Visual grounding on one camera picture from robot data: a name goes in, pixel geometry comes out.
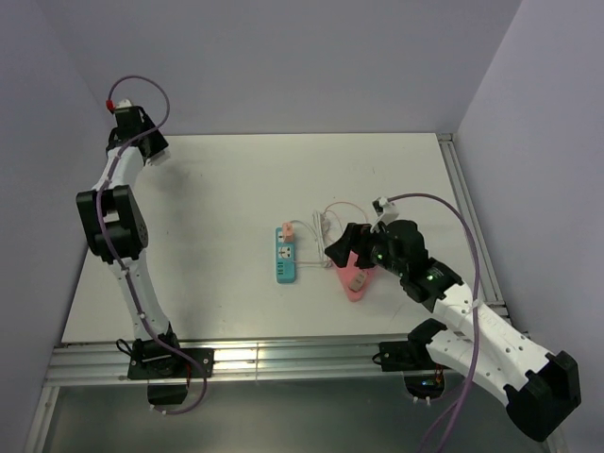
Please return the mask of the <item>pink triangular power strip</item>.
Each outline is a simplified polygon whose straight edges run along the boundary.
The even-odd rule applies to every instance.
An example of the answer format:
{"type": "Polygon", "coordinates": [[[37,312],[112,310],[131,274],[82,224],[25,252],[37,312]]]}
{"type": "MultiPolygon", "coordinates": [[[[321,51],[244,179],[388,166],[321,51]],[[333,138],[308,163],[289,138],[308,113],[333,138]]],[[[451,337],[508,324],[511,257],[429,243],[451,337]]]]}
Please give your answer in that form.
{"type": "Polygon", "coordinates": [[[358,255],[350,252],[345,267],[335,267],[337,278],[349,302],[359,302],[370,287],[376,268],[361,269],[356,265],[358,255]]]}

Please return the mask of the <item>white wall charger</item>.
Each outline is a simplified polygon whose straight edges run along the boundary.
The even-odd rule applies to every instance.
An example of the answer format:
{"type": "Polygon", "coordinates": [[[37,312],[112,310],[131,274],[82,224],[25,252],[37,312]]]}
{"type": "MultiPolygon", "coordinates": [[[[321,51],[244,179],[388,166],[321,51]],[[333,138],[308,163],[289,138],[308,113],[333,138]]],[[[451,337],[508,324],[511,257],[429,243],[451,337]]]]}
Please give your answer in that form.
{"type": "Polygon", "coordinates": [[[168,160],[171,157],[171,153],[168,149],[162,150],[161,152],[157,153],[156,155],[152,156],[151,158],[149,158],[145,165],[150,167],[150,166],[159,166],[162,165],[166,160],[168,160]]]}

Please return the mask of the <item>orange charger plug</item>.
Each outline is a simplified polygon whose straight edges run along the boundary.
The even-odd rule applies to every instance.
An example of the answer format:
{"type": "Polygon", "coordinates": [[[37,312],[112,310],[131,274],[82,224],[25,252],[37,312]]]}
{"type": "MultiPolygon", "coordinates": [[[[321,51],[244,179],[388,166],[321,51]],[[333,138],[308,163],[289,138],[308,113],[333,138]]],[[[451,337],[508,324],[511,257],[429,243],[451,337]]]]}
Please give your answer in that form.
{"type": "Polygon", "coordinates": [[[292,243],[294,241],[294,226],[292,223],[282,224],[281,236],[284,243],[292,243]]]}

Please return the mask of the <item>teal power strip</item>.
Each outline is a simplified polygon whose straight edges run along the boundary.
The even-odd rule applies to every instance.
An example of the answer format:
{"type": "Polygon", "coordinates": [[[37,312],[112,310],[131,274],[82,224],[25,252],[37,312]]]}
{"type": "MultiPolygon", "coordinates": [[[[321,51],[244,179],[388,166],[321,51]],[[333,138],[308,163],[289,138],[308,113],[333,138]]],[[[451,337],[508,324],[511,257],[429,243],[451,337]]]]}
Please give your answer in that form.
{"type": "Polygon", "coordinates": [[[276,281],[278,284],[295,282],[295,245],[293,239],[284,238],[282,227],[276,228],[276,281]]]}

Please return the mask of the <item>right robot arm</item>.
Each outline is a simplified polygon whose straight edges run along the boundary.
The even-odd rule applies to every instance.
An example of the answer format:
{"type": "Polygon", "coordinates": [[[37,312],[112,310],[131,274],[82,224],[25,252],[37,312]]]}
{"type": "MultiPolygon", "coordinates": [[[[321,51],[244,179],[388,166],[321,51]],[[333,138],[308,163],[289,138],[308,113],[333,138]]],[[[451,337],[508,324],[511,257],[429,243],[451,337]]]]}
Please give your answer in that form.
{"type": "Polygon", "coordinates": [[[517,331],[483,303],[444,263],[429,256],[413,221],[350,223],[326,249],[343,268],[355,255],[361,269],[380,267],[429,318],[402,342],[382,342],[376,355],[385,372],[442,365],[493,395],[530,439],[543,442],[581,402],[579,367],[566,352],[553,354],[517,331]]]}

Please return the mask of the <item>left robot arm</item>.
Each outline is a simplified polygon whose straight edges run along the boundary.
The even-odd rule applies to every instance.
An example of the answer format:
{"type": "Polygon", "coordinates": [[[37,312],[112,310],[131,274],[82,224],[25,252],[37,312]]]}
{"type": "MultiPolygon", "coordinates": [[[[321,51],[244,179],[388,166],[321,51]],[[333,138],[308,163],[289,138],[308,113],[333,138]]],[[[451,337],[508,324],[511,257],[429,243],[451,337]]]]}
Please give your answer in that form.
{"type": "Polygon", "coordinates": [[[148,272],[149,233],[132,187],[145,164],[168,142],[140,106],[125,99],[109,104],[116,126],[109,133],[107,163],[98,182],[76,195],[90,251],[116,277],[131,316],[134,341],[116,345],[130,364],[163,377],[180,372],[184,354],[148,272]]]}

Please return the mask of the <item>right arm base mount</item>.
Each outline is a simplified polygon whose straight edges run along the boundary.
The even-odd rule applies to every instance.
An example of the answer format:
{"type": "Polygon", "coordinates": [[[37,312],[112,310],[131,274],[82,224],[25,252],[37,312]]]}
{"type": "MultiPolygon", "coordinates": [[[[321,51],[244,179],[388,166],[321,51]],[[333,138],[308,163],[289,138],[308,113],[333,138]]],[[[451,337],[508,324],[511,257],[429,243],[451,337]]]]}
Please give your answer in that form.
{"type": "Polygon", "coordinates": [[[430,405],[456,395],[461,389],[460,383],[446,381],[447,367],[435,362],[423,346],[413,341],[379,343],[372,363],[383,373],[401,374],[414,404],[430,405]]]}

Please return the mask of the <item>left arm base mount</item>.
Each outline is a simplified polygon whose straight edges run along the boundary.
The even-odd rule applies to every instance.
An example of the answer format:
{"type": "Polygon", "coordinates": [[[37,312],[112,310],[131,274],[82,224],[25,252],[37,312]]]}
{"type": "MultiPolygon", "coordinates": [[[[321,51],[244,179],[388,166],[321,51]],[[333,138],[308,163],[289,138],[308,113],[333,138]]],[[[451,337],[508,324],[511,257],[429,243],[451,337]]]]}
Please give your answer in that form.
{"type": "Polygon", "coordinates": [[[214,350],[208,347],[181,348],[175,335],[160,335],[159,339],[178,349],[177,354],[154,340],[135,340],[129,344],[124,339],[115,342],[117,349],[128,356],[126,378],[147,382],[147,400],[151,405],[169,408],[185,402],[192,380],[201,378],[207,389],[214,364],[214,350]]]}

